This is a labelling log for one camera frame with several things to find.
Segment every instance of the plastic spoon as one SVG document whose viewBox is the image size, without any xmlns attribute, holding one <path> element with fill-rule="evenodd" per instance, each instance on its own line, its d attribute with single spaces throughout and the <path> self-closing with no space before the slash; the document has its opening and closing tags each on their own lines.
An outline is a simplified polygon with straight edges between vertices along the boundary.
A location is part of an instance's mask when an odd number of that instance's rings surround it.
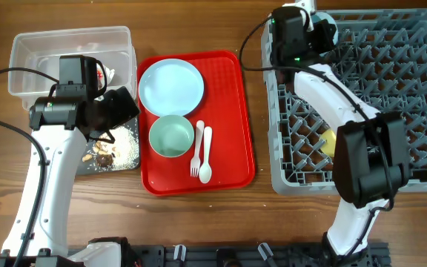
<svg viewBox="0 0 427 267">
<path fill-rule="evenodd" d="M 212 128 L 205 127 L 204 129 L 204 163 L 200 166 L 199 178 L 200 182 L 208 183 L 212 177 L 212 168 L 208 164 L 208 156 L 211 152 Z"/>
</svg>

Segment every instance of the clear plastic bin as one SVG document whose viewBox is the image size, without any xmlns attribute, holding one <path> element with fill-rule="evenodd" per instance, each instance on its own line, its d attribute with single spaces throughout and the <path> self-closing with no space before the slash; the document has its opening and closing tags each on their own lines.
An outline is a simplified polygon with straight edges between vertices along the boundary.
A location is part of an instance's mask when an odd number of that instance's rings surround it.
<svg viewBox="0 0 427 267">
<path fill-rule="evenodd" d="M 136 98 L 136 55 L 130 30 L 124 26 L 21 33 L 14 38 L 10 67 L 28 67 L 59 78 L 60 56 L 92 56 L 114 69 L 108 90 L 125 86 Z M 34 73 L 9 72 L 8 90 L 22 99 L 25 110 L 49 94 L 52 81 Z"/>
</svg>

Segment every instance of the green bowl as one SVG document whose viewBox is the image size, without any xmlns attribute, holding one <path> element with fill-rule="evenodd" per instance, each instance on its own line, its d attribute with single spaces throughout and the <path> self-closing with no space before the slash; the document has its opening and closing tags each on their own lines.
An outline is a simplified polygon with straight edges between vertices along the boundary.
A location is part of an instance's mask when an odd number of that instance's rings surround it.
<svg viewBox="0 0 427 267">
<path fill-rule="evenodd" d="M 193 143 L 191 122 L 179 115 L 167 115 L 157 119 L 149 130 L 149 143 L 156 153 L 165 157 L 183 155 Z"/>
</svg>

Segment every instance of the wooden surface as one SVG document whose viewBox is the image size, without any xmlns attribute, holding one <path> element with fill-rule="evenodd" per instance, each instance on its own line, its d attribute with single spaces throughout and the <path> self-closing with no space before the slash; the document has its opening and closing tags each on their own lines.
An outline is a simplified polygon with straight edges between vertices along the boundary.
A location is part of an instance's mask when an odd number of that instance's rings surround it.
<svg viewBox="0 0 427 267">
<path fill-rule="evenodd" d="M 138 62 L 149 56 L 226 49 L 237 51 L 248 32 L 282 1 L 24 0 L 0 4 L 0 69 L 7 67 L 18 33 L 125 25 Z M 318 1 L 320 9 L 427 7 L 423 0 Z M 245 62 L 260 64 L 259 34 Z M 247 188 L 157 198 L 146 192 L 139 171 L 77 177 L 68 220 L 68 242 L 126 236 L 131 244 L 285 244 L 319 241 L 334 220 L 338 197 L 283 197 L 271 187 L 268 109 L 261 73 L 245 73 L 245 89 L 257 163 Z M 21 100 L 0 76 L 0 119 L 28 131 Z M 0 249 L 16 215 L 29 162 L 29 142 L 0 128 Z M 427 266 L 427 194 L 399 194 L 396 208 L 381 214 L 371 239 L 390 243 L 394 266 Z"/>
</svg>

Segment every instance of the plate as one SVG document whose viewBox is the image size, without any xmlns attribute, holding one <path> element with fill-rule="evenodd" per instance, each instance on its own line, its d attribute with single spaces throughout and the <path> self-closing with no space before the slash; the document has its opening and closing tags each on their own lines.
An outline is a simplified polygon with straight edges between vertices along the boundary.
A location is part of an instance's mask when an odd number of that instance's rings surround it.
<svg viewBox="0 0 427 267">
<path fill-rule="evenodd" d="M 139 99 L 156 116 L 184 116 L 200 103 L 204 80 L 181 59 L 164 59 L 151 65 L 139 80 Z"/>
</svg>

